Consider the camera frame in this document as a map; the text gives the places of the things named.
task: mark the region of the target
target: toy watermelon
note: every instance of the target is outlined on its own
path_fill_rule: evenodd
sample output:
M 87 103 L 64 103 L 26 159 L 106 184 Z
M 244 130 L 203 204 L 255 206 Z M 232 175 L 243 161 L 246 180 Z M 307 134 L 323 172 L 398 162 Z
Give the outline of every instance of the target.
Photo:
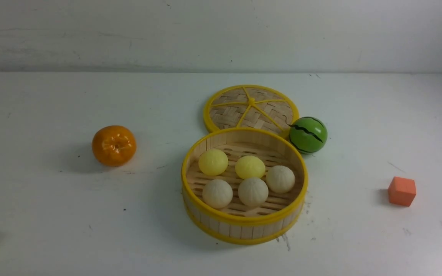
M 302 154 L 319 151 L 327 141 L 327 128 L 315 117 L 299 118 L 289 126 L 289 141 Z

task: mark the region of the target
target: bamboo steamer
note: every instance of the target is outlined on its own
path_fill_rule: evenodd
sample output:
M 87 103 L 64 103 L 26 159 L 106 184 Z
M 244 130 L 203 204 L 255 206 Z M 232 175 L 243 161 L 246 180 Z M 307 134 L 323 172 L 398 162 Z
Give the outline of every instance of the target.
M 228 156 L 228 169 L 218 176 L 203 174 L 199 156 L 217 148 Z M 266 168 L 278 164 L 293 170 L 296 184 L 285 194 L 269 191 L 260 207 L 250 208 L 238 198 L 241 179 L 235 173 L 236 161 L 244 155 L 256 155 Z M 182 164 L 182 195 L 191 220 L 207 234 L 229 243 L 253 245 L 270 241 L 284 234 L 300 215 L 308 187 L 308 175 L 300 153 L 281 136 L 253 128 L 227 128 L 211 133 L 187 153 Z M 222 179 L 233 188 L 231 203 L 214 209 L 202 201 L 202 189 L 212 179 Z
M 204 124 L 210 132 L 227 128 L 250 127 L 289 135 L 289 126 L 299 118 L 294 103 L 275 89 L 244 84 L 214 94 L 204 107 Z

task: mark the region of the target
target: orange foam block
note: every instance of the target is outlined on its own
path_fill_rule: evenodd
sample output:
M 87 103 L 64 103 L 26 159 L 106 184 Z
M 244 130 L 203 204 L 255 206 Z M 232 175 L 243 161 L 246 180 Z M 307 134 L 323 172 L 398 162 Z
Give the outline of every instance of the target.
M 395 176 L 388 187 L 390 203 L 410 206 L 416 197 L 416 182 L 413 179 Z

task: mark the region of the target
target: toy orange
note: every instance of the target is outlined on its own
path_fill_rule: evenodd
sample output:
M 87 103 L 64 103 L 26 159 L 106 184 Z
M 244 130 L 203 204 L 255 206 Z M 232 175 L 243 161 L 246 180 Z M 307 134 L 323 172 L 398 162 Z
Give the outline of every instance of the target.
M 123 126 L 107 126 L 95 133 L 91 143 L 93 155 L 105 166 L 122 166 L 135 154 L 132 132 Z

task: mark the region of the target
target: yellow bun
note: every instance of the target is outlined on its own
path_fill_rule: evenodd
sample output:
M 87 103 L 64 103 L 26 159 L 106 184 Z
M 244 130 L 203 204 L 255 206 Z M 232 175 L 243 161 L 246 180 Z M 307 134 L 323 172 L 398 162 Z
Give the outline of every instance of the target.
M 247 155 L 238 159 L 235 172 L 241 179 L 250 177 L 261 178 L 265 174 L 264 162 L 256 156 Z
M 228 156 L 219 149 L 210 149 L 199 157 L 199 168 L 205 175 L 218 175 L 228 168 Z

